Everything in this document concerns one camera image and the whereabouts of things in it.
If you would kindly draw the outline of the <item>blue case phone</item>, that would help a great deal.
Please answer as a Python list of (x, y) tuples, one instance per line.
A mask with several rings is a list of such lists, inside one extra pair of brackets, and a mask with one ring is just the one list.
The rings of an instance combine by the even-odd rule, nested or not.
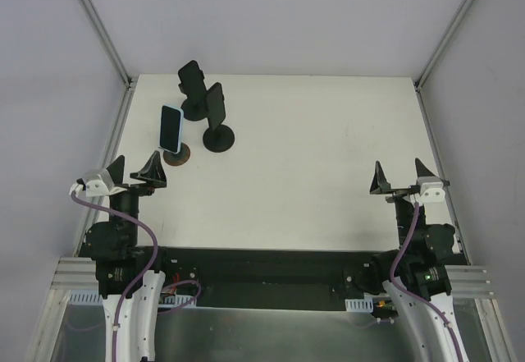
[(163, 105), (161, 110), (159, 146), (170, 153), (178, 154), (181, 146), (181, 127), (184, 116), (180, 108)]

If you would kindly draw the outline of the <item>black round base stand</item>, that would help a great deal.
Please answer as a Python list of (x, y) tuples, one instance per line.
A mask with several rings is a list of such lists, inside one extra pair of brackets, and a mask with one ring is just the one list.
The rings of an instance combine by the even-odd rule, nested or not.
[(235, 143), (234, 131), (224, 124), (213, 124), (208, 121), (208, 128), (203, 133), (204, 147), (213, 153), (223, 153)]

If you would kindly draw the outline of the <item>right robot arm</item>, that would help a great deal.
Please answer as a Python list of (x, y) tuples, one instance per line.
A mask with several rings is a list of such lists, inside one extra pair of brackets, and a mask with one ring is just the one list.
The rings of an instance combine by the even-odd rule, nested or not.
[(361, 268), (344, 270), (345, 296), (386, 293), (403, 326), (416, 361), (466, 361), (468, 353), (454, 315), (446, 262), (454, 256), (455, 229), (429, 224), (426, 206), (445, 201), (449, 181), (420, 159), (414, 184), (394, 188), (379, 162), (369, 192), (395, 207), (399, 248), (372, 255)]

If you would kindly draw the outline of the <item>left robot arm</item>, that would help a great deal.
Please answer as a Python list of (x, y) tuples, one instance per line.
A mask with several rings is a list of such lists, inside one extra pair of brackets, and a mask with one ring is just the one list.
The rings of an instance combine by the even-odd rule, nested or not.
[(107, 361), (153, 361), (154, 333), (161, 288), (173, 278), (173, 267), (138, 245), (138, 232), (153, 231), (139, 220), (139, 199), (167, 185), (161, 155), (154, 151), (145, 165), (124, 181), (125, 158), (85, 173), (71, 187), (78, 204), (107, 213), (85, 233), (86, 254), (95, 263), (98, 293), (105, 314)]

